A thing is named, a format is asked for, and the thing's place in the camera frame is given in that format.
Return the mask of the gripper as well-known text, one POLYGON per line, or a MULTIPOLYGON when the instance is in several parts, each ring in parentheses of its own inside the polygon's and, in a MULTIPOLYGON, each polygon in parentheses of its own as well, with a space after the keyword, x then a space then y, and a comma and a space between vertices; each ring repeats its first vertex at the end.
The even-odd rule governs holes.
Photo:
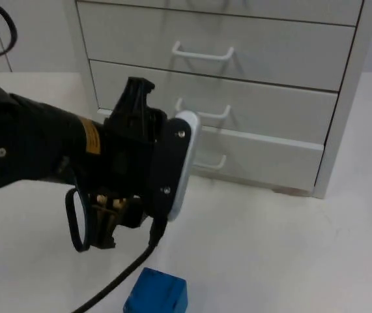
POLYGON ((117 225, 136 228, 148 216, 165 220, 150 185, 152 163, 167 124, 162 110, 147 106, 147 95, 154 88, 145 78, 129 77, 104 123, 77 118, 74 190, 81 200, 85 228, 93 229, 89 240, 95 248, 115 248, 117 225))

